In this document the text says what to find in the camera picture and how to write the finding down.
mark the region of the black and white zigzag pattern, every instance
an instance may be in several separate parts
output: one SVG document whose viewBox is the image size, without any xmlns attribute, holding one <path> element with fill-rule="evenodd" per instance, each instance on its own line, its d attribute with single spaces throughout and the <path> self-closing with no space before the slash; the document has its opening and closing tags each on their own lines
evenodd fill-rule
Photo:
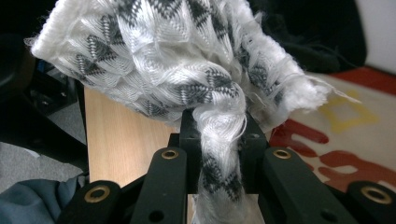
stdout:
<svg viewBox="0 0 396 224">
<path fill-rule="evenodd" d="M 320 105 L 328 93 L 262 33 L 246 0 L 59 0 L 32 52 L 149 118 L 177 123 L 186 108 L 210 115 L 197 112 L 197 126 L 206 140 L 224 144 L 203 147 L 205 197 L 197 197 L 197 210 L 209 204 L 218 210 L 201 211 L 201 224 L 244 222 L 233 152 L 247 102 L 271 128 L 293 109 Z M 307 88 L 291 82 L 290 74 Z M 299 99 L 290 107 L 286 81 Z M 224 198 L 216 201 L 219 195 Z M 224 207 L 212 208 L 218 203 Z"/>
</svg>

